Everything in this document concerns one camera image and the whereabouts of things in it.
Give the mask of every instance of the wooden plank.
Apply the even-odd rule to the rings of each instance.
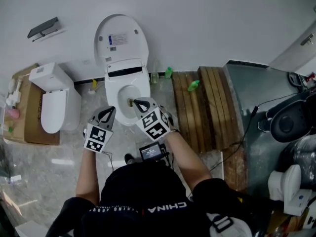
[[[229,113],[228,104],[227,104],[227,100],[226,100],[226,95],[225,95],[225,92],[224,92],[223,84],[222,84],[221,78],[219,76],[219,70],[220,70],[220,68],[214,68],[213,69],[213,73],[214,73],[214,77],[215,77],[215,80],[216,80],[216,84],[217,84],[219,96],[221,98],[223,112],[224,112],[224,116],[225,116],[228,145],[231,145],[231,144],[233,144],[235,142],[234,141],[233,126],[232,126],[232,119],[231,119],[231,115]]]
[[[231,189],[246,193],[248,179],[245,152],[243,146],[241,146],[234,153],[237,148],[238,145],[232,145],[228,149],[223,150],[223,159],[227,159],[223,163],[224,180]]]
[[[194,80],[193,80],[193,74],[194,72],[187,72],[187,83],[190,85]],[[194,113],[194,119],[196,121],[196,131],[197,131],[197,141],[198,141],[198,148],[200,153],[205,153],[205,142],[204,142],[204,135],[203,135],[203,128],[202,128],[202,121],[201,121],[201,114],[199,110],[199,104],[198,104],[198,97],[197,97],[197,92],[191,91],[189,92],[189,95],[191,97],[191,103],[192,103],[192,108],[193,108],[193,113]]]
[[[177,108],[177,113],[178,113],[179,129],[185,141],[189,145],[191,145],[191,142],[189,139],[190,133],[189,133],[187,114],[186,114],[186,107],[184,104],[182,87],[181,87],[181,82],[180,82],[180,77],[179,77],[178,72],[173,72],[172,84],[173,84],[174,98],[176,100],[175,102],[176,102],[176,108]]]
[[[207,68],[207,74],[209,77],[209,81],[213,90],[213,95],[214,95],[214,100],[215,100],[215,105],[218,113],[218,119],[219,119],[219,124],[222,132],[222,140],[223,140],[223,149],[229,147],[228,143],[228,138],[227,138],[227,129],[226,129],[226,122],[225,122],[225,116],[224,116],[224,111],[223,111],[223,106],[221,102],[221,98],[219,95],[217,83],[215,80],[213,68]]]
[[[184,104],[186,107],[191,147],[192,147],[193,151],[198,154],[199,150],[198,150],[198,137],[197,137],[197,131],[196,131],[196,122],[194,119],[191,98],[190,98],[190,95],[188,92],[187,77],[186,77],[185,73],[180,73],[179,77],[180,77],[180,82],[181,82]]]
[[[198,73],[192,73],[192,79],[193,80],[199,80]],[[206,102],[203,97],[203,91],[202,91],[202,85],[197,87],[196,89],[197,93],[197,102],[198,102],[198,107],[199,107],[199,112],[201,116],[201,121],[202,121],[202,130],[203,130],[203,136],[204,136],[204,144],[205,144],[205,150],[206,152],[211,151],[213,148],[215,148],[215,137],[214,133],[211,134],[211,129],[210,125],[213,129],[213,124],[212,121],[210,121],[207,117],[206,113]]]
[[[229,109],[231,120],[232,120],[233,136],[234,136],[234,139],[232,140],[232,142],[238,143],[241,141],[241,135],[240,135],[239,128],[238,128],[236,110],[234,107],[231,89],[228,85],[227,78],[226,78],[223,70],[219,71],[219,76],[220,76],[221,81],[222,81],[223,89],[224,89],[227,104],[228,104],[228,109]]]
[[[213,90],[210,85],[210,80],[206,71],[205,67],[200,67],[199,72],[201,73],[201,81],[203,87],[205,89],[205,94],[207,97],[208,108],[207,111],[209,112],[209,117],[212,119],[212,124],[214,128],[214,137],[216,142],[216,149],[222,150],[223,149],[223,140],[222,140],[222,132],[219,123],[219,117],[215,105]]]
[[[227,148],[223,150],[223,159],[227,159],[223,162],[224,168],[224,180],[229,186],[229,188],[233,190],[237,190],[237,177],[236,177],[236,166],[235,166],[235,159],[231,155],[231,149]]]

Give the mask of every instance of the floor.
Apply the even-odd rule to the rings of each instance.
[[[90,87],[91,84],[76,86],[82,96],[80,124],[75,131],[61,132],[59,146],[2,143],[12,181],[8,184],[4,178],[0,178],[0,194],[4,199],[1,203],[13,226],[33,220],[48,228],[60,212],[64,201],[75,195],[82,157],[83,127],[95,109],[107,104],[104,86],[100,86],[95,95],[87,93]],[[171,112],[177,126],[171,80],[160,78],[158,84],[151,85],[151,94],[158,104]],[[113,153],[113,161],[122,161],[126,153],[139,156],[138,148],[151,142],[138,127],[126,127],[116,120],[113,132],[114,135],[106,146],[106,151]],[[96,159],[99,186],[102,189],[112,168],[106,155],[97,154]],[[211,152],[202,159],[210,169],[221,160],[221,154]],[[176,162],[174,166],[182,178]],[[212,176],[222,178],[222,169],[214,169]]]
[[[227,68],[239,102],[243,127],[248,126],[255,106],[298,92],[288,82],[287,72],[240,65],[227,65]],[[267,186],[269,175],[275,170],[281,151],[288,145],[276,141],[270,133],[260,132],[257,123],[268,109],[285,99],[287,98],[260,106],[245,137],[248,193],[251,195],[269,196]]]

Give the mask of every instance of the green bottle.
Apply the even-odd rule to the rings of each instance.
[[[164,72],[164,77],[166,78],[166,79],[170,79],[171,78],[171,76],[172,76],[172,68],[170,68],[170,67],[168,67],[167,68],[167,70],[166,70],[166,72]]]
[[[190,84],[188,91],[194,91],[198,87],[198,83],[199,83],[199,80],[193,81]]]

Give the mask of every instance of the white wall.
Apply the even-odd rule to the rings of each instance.
[[[55,61],[74,80],[101,77],[94,64],[98,24],[127,13],[143,29],[161,71],[222,66],[229,59],[268,64],[314,21],[316,0],[0,0],[0,78]],[[29,30],[57,16],[61,33],[34,43]]]
[[[312,72],[316,73],[316,57],[302,66],[296,73],[302,74],[304,76],[309,76]]]

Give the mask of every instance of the white toilet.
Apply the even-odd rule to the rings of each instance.
[[[284,202],[284,213],[301,216],[312,190],[300,189],[301,167],[290,166],[284,173],[273,171],[268,179],[270,199]]]
[[[41,108],[41,125],[47,133],[75,130],[79,125],[81,96],[71,78],[56,64],[32,69],[29,80],[46,91]]]
[[[95,59],[105,70],[108,104],[116,107],[115,118],[124,125],[134,125],[138,118],[132,101],[150,97],[146,68],[148,46],[136,21],[123,14],[105,18],[94,41]]]

